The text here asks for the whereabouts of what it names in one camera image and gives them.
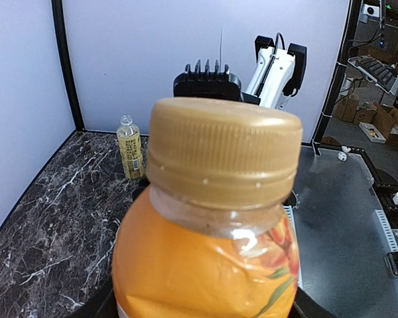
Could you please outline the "gold bottle cap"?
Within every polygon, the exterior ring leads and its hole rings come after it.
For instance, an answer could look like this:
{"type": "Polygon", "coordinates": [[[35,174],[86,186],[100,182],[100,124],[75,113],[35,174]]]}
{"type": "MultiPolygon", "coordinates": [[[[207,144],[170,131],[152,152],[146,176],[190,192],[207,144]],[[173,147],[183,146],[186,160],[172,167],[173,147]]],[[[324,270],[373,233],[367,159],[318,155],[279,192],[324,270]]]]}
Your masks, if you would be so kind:
{"type": "Polygon", "coordinates": [[[173,97],[151,111],[146,175],[167,194],[215,209],[283,202],[299,166],[302,123],[235,101],[173,97]]]}

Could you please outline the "yellow tea bottle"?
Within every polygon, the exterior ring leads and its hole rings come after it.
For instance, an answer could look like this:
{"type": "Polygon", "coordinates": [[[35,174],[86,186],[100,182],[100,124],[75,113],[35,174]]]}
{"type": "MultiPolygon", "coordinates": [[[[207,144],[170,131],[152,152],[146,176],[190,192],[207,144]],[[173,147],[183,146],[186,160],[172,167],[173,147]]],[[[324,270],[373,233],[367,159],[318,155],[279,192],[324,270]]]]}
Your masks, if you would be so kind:
{"type": "Polygon", "coordinates": [[[130,180],[142,178],[145,171],[139,127],[130,115],[123,115],[117,129],[117,140],[125,176],[130,180]]]}

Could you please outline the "orange tea bottle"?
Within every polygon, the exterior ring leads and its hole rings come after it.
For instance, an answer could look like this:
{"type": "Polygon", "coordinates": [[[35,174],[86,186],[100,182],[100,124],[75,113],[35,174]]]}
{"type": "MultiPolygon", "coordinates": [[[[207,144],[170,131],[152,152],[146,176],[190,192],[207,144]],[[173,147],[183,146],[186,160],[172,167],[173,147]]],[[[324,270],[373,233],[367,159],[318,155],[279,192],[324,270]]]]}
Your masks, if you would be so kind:
{"type": "Polygon", "coordinates": [[[118,315],[287,317],[300,257],[284,202],[215,209],[149,181],[116,237],[112,280],[118,315]]]}

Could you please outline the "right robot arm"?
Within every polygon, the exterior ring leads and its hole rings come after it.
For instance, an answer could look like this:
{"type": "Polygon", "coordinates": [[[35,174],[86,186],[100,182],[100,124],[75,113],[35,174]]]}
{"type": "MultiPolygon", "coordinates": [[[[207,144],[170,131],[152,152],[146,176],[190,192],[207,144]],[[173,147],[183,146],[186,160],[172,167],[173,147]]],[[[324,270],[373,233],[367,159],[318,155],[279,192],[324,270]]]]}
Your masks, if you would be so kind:
{"type": "Polygon", "coordinates": [[[256,67],[241,101],[284,111],[289,99],[301,88],[307,63],[307,47],[291,43],[285,46],[281,33],[275,38],[255,39],[256,67]]]}

